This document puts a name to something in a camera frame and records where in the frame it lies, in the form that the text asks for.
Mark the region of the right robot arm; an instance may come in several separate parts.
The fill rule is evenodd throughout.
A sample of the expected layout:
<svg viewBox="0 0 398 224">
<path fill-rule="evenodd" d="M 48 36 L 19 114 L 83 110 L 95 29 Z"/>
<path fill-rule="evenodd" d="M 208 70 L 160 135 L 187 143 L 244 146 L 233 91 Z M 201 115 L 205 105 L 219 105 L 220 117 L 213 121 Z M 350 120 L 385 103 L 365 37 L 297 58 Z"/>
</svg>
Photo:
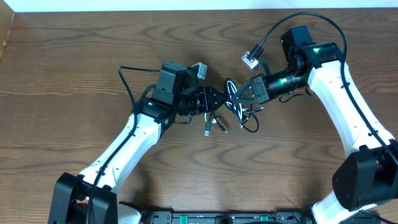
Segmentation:
<svg viewBox="0 0 398 224">
<path fill-rule="evenodd" d="M 397 198 L 397 141 L 377 120 L 361 96 L 334 42 L 315 43 L 305 26 L 280 38 L 288 66 L 271 72 L 262 47 L 242 60 L 262 73 L 231 97 L 235 104 L 260 105 L 302 87 L 323 103 L 341 138 L 346 159 L 333 174 L 333 190 L 311 208 L 314 223 L 343 223 L 367 209 Z"/>
</svg>

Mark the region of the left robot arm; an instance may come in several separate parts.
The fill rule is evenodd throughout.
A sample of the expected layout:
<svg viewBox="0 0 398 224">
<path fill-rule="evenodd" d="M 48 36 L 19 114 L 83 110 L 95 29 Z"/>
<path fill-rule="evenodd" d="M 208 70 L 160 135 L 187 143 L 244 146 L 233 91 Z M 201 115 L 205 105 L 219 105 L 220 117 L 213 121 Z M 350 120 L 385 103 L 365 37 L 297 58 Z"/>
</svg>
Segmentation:
<svg viewBox="0 0 398 224">
<path fill-rule="evenodd" d="M 118 203 L 126 179 L 143 157 L 175 123 L 176 116 L 193 118 L 224 103 L 224 94 L 201 86 L 207 66 L 165 61 L 159 80 L 148 86 L 116 139 L 78 175 L 62 174 L 55 184 L 49 223 L 140 223 L 142 213 Z"/>
</svg>

